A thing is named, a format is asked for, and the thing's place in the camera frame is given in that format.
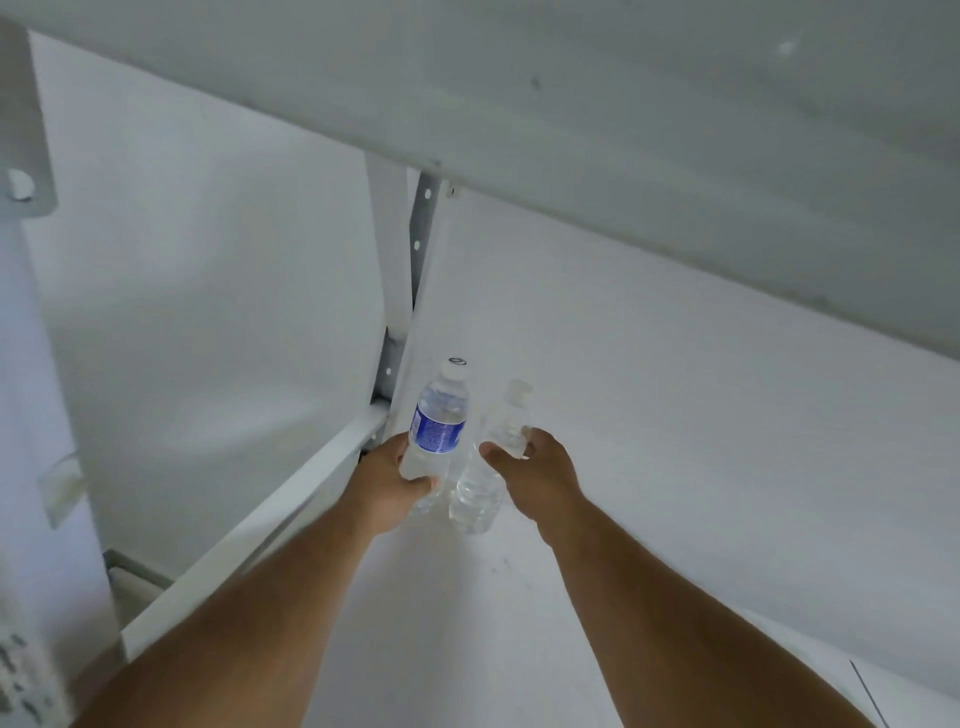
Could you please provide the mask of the clear unlabelled water bottle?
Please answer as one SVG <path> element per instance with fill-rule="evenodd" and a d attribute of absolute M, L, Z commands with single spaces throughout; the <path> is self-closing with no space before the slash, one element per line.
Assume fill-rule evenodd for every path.
<path fill-rule="evenodd" d="M 526 449 L 524 429 L 529 426 L 533 387 L 513 379 L 499 402 L 481 419 L 477 437 L 466 458 L 451 496 L 448 516 L 463 535 L 481 535 L 493 526 L 506 493 L 503 477 L 479 452 L 485 442 L 496 444 L 513 458 Z"/>

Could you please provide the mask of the person's right forearm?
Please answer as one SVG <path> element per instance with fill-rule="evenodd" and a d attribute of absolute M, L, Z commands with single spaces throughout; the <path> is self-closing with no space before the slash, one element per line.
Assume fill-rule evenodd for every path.
<path fill-rule="evenodd" d="M 874 728 L 826 680 L 582 494 L 531 512 L 624 728 Z"/>

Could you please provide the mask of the person's left hand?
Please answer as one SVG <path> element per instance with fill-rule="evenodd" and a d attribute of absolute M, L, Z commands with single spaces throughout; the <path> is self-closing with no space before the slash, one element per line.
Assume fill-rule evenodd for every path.
<path fill-rule="evenodd" d="M 416 501 L 405 493 L 401 465 L 409 437 L 396 434 L 364 455 L 354 468 L 335 510 L 356 525 L 367 538 L 396 528 Z"/>

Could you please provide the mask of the white shelf post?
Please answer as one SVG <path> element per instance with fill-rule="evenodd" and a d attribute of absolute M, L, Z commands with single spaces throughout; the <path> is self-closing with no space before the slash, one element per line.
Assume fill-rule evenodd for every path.
<path fill-rule="evenodd" d="M 66 728 L 124 662 L 27 245 L 57 202 L 29 32 L 0 18 L 0 728 Z"/>

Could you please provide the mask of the person's left forearm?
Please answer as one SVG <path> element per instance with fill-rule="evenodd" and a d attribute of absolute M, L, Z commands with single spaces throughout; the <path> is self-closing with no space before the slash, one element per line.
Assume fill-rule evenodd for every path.
<path fill-rule="evenodd" d="M 133 659 L 71 728 L 302 728 L 375 534 L 336 505 Z"/>

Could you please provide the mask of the white shelf rail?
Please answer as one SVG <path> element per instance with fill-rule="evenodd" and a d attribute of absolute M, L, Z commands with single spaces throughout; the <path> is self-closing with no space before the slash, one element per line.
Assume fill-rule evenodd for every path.
<path fill-rule="evenodd" d="M 364 446 L 377 441 L 390 409 L 388 399 L 375 399 L 126 625 L 126 660 L 136 659 L 218 589 L 257 564 L 317 496 L 326 504 L 335 500 L 343 470 L 356 464 Z"/>

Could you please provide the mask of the blue label water bottle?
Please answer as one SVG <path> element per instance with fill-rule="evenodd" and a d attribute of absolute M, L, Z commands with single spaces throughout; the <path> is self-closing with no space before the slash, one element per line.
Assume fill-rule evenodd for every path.
<path fill-rule="evenodd" d="M 469 414 L 468 374 L 464 358 L 446 358 L 419 396 L 399 472 L 404 480 L 430 478 L 436 486 L 415 502 L 411 515 L 429 512 L 444 494 L 444 482 Z"/>

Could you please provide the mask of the person's right hand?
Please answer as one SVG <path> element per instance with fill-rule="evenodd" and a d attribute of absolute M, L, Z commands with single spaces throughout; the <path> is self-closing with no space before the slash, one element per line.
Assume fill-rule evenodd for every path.
<path fill-rule="evenodd" d="M 515 471 L 497 471 L 510 498 L 541 530 L 561 525 L 586 501 L 577 472 L 565 447 L 549 432 L 527 426 L 523 456 Z"/>

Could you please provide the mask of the white perforated shelf upright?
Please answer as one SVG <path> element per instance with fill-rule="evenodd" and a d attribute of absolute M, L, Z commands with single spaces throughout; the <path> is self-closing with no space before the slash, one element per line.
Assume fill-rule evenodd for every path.
<path fill-rule="evenodd" d="M 407 167 L 371 151 L 364 153 L 364 161 L 386 327 L 372 402 L 392 407 L 422 297 L 442 180 L 418 172 L 413 197 L 409 198 Z"/>

